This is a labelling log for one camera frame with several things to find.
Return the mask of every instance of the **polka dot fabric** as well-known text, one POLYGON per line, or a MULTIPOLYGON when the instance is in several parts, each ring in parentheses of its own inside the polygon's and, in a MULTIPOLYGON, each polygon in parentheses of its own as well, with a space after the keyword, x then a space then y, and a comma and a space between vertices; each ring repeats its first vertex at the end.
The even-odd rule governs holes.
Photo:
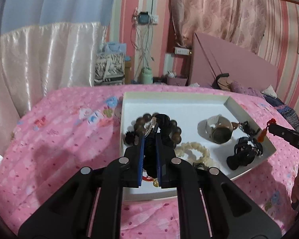
MULTIPOLYGON (((131 85, 54 91, 19 121, 0 165, 0 215, 14 233, 81 167, 101 168, 119 157, 122 99, 128 91, 230 95, 261 128, 271 118, 291 128, 265 100, 220 90, 131 85)), ((290 195, 299 150, 268 137, 277 152, 235 183, 285 232, 295 216, 290 195)), ((125 202, 121 238, 179 238, 177 199, 125 202)))

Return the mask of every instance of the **orange tassel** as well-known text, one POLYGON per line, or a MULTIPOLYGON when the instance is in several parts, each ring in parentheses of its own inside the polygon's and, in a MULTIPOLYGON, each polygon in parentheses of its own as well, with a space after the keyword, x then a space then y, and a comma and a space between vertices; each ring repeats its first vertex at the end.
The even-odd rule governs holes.
POLYGON ((260 133, 259 137, 257 138, 259 143, 262 143, 265 140, 265 136, 267 135, 267 130, 268 130, 268 127, 263 129, 262 132, 260 133))

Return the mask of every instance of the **gold pendant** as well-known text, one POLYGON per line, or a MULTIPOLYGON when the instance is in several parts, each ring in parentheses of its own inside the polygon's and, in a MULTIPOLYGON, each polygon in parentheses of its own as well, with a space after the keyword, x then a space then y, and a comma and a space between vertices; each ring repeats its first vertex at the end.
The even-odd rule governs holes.
POLYGON ((154 185, 155 187, 159 187, 159 183, 158 183, 158 180, 157 180, 157 179, 154 179, 154 180, 153 180, 153 185, 154 185))

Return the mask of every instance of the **pink headboard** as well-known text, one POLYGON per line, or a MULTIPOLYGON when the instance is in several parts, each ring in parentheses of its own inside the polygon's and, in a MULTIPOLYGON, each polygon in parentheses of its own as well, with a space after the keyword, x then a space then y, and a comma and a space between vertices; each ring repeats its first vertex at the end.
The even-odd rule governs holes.
POLYGON ((261 57, 220 38, 194 34, 190 84, 211 85, 216 76, 229 73, 230 79, 263 91, 277 86, 277 67, 261 57))

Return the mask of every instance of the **wall socket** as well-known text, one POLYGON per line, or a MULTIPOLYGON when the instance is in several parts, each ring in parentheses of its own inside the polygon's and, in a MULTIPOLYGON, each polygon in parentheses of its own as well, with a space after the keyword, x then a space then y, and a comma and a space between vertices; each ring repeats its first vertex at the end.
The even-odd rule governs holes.
POLYGON ((175 47, 174 53, 175 55, 189 56, 191 51, 187 48, 175 47))
POLYGON ((152 24, 157 25, 158 24, 158 15, 152 15, 151 21, 152 21, 152 24))

